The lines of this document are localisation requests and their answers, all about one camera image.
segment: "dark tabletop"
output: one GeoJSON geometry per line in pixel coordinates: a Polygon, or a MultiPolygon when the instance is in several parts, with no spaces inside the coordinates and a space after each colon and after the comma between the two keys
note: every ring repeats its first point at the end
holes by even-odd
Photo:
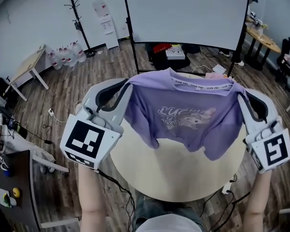
{"type": "Polygon", "coordinates": [[[21,197],[15,198],[17,205],[12,208],[0,204],[0,210],[6,218],[26,224],[39,230],[36,211],[32,200],[30,180],[30,151],[22,151],[2,156],[12,171],[12,176],[7,177],[0,168],[0,188],[9,191],[10,197],[14,197],[13,188],[20,189],[21,197]]]}

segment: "yellow ball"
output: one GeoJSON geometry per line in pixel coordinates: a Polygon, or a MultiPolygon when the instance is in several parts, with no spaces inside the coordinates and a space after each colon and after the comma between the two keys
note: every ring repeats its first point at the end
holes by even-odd
{"type": "Polygon", "coordinates": [[[18,188],[13,188],[13,195],[16,197],[16,198],[19,198],[20,197],[20,191],[18,188]]]}

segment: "white shoe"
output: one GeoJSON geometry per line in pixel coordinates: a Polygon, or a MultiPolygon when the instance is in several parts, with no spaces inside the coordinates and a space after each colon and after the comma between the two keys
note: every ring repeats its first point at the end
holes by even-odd
{"type": "Polygon", "coordinates": [[[48,169],[49,173],[51,173],[51,174],[55,171],[55,169],[51,168],[51,167],[47,167],[47,169],[48,169]]]}
{"type": "Polygon", "coordinates": [[[44,165],[40,165],[40,172],[46,174],[46,167],[44,165]]]}
{"type": "Polygon", "coordinates": [[[240,61],[239,63],[235,63],[235,64],[237,64],[239,66],[244,66],[245,65],[243,61],[240,61]]]}
{"type": "Polygon", "coordinates": [[[220,51],[219,53],[226,56],[226,57],[230,57],[230,54],[225,54],[223,51],[220,51]]]}

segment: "coat rack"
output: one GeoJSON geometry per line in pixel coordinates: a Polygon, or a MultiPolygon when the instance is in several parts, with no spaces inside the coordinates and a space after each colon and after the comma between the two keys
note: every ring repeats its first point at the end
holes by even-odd
{"type": "Polygon", "coordinates": [[[89,46],[89,43],[88,43],[88,41],[87,41],[87,38],[86,38],[85,32],[84,32],[84,30],[83,30],[83,27],[82,27],[82,24],[81,24],[81,21],[80,21],[80,18],[82,18],[82,17],[79,17],[79,16],[78,16],[78,13],[77,13],[77,10],[76,10],[76,7],[78,7],[78,6],[80,5],[80,3],[78,3],[78,5],[75,5],[75,4],[76,4],[79,0],[76,0],[76,1],[74,1],[74,0],[70,0],[70,1],[71,1],[71,4],[72,4],[72,5],[70,5],[70,4],[65,4],[64,6],[70,6],[70,10],[73,9],[74,14],[75,14],[75,17],[76,17],[76,20],[73,20],[73,21],[74,21],[75,28],[76,28],[76,30],[80,30],[80,31],[82,32],[82,35],[83,35],[83,37],[84,37],[84,40],[85,40],[86,45],[87,45],[87,48],[88,48],[88,50],[86,51],[86,56],[87,56],[87,58],[90,58],[90,57],[94,56],[96,52],[95,52],[94,50],[92,50],[92,49],[90,48],[90,46],[89,46]]]}

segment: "whiteboard frame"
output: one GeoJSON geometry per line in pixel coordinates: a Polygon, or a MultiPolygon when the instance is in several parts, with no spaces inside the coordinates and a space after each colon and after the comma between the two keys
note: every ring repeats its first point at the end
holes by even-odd
{"type": "MultiPolygon", "coordinates": [[[[135,42],[134,41],[134,38],[133,38],[133,28],[132,28],[132,24],[131,24],[131,18],[130,18],[130,12],[129,12],[129,6],[128,6],[128,0],[125,0],[125,5],[126,5],[126,9],[127,9],[127,25],[128,25],[128,30],[129,30],[129,36],[130,36],[130,42],[131,42],[131,46],[132,46],[132,51],[133,51],[133,57],[134,57],[134,62],[135,62],[135,67],[136,67],[136,70],[137,70],[137,73],[143,73],[143,72],[149,72],[151,70],[140,70],[139,69],[139,66],[138,66],[138,62],[137,62],[137,57],[136,57],[136,51],[135,51],[135,47],[134,47],[134,44],[155,44],[155,43],[158,43],[158,42],[135,42]]],[[[244,21],[243,21],[243,25],[242,25],[242,28],[244,27],[244,24],[246,22],[246,16],[247,16],[247,10],[248,10],[248,5],[249,5],[249,0],[247,0],[247,6],[246,6],[246,12],[245,12],[245,16],[244,16],[244,21]]],[[[170,44],[186,44],[185,42],[159,42],[159,43],[170,43],[170,44]]],[[[205,47],[212,47],[212,48],[218,48],[218,46],[214,46],[214,45],[204,45],[204,44],[197,44],[199,46],[205,46],[205,47]]],[[[229,71],[228,71],[228,77],[230,76],[231,72],[232,72],[232,69],[233,69],[233,66],[234,66],[234,61],[232,61],[231,63],[231,66],[229,68],[229,71]]],[[[191,72],[190,74],[194,74],[194,75],[200,75],[200,76],[205,76],[204,73],[195,73],[195,72],[191,72]]]]}

